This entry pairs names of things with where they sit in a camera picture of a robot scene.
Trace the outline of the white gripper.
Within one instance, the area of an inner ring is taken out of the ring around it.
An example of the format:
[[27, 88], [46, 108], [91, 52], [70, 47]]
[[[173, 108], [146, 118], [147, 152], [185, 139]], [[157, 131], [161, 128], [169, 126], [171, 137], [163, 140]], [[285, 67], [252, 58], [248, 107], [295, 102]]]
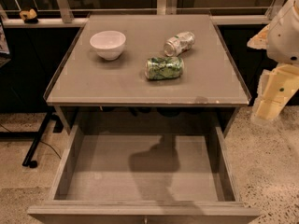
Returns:
[[252, 108], [256, 119], [276, 119], [299, 91], [299, 0], [288, 0], [247, 46], [266, 49], [267, 56], [279, 63], [272, 71], [263, 70]]

